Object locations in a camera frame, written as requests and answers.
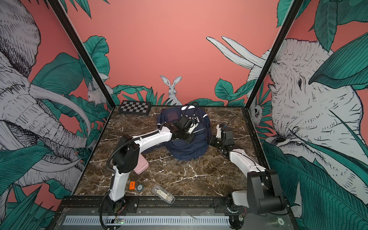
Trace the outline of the navy blue school backpack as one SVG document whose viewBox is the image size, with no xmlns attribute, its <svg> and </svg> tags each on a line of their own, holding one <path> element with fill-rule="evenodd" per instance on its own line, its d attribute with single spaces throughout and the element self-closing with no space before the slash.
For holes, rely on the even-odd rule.
<svg viewBox="0 0 368 230">
<path fill-rule="evenodd" d="M 157 130 L 144 135 L 140 152 L 164 146 L 180 161 L 203 156 L 208 150 L 212 135 L 208 114 L 198 102 L 182 107 L 162 109 L 157 118 Z"/>
</svg>

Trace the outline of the pink pencil case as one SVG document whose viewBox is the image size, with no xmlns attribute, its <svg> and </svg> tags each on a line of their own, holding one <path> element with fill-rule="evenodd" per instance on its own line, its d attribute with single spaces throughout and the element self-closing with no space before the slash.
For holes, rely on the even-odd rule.
<svg viewBox="0 0 368 230">
<path fill-rule="evenodd" d="M 142 174 L 147 168 L 149 167 L 149 162 L 146 160 L 146 158 L 139 154 L 138 163 L 137 166 L 134 169 L 134 172 L 138 175 Z"/>
</svg>

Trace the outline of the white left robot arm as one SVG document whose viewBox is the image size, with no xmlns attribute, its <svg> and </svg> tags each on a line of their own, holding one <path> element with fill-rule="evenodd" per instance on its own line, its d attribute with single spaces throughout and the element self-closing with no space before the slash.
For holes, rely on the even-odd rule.
<svg viewBox="0 0 368 230">
<path fill-rule="evenodd" d="M 125 135 L 123 144 L 110 155 L 106 168 L 112 172 L 112 182 L 107 192 L 112 202 L 125 197 L 125 187 L 131 171 L 138 165 L 139 155 L 156 145 L 171 140 L 184 140 L 190 143 L 198 123 L 186 116 L 173 123 L 164 123 L 160 128 L 144 135 Z"/>
</svg>

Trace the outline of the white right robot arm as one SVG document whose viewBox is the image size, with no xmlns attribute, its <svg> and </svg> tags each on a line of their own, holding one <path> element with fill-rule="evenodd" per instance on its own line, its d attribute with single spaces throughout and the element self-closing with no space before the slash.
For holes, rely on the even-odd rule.
<svg viewBox="0 0 368 230">
<path fill-rule="evenodd" d="M 246 190 L 231 194 L 232 204 L 249 208 L 252 213 L 266 214 L 282 211 L 287 202 L 281 189 L 278 174 L 256 163 L 240 146 L 236 145 L 233 129 L 225 124 L 216 126 L 216 135 L 210 139 L 210 145 L 246 176 Z"/>
</svg>

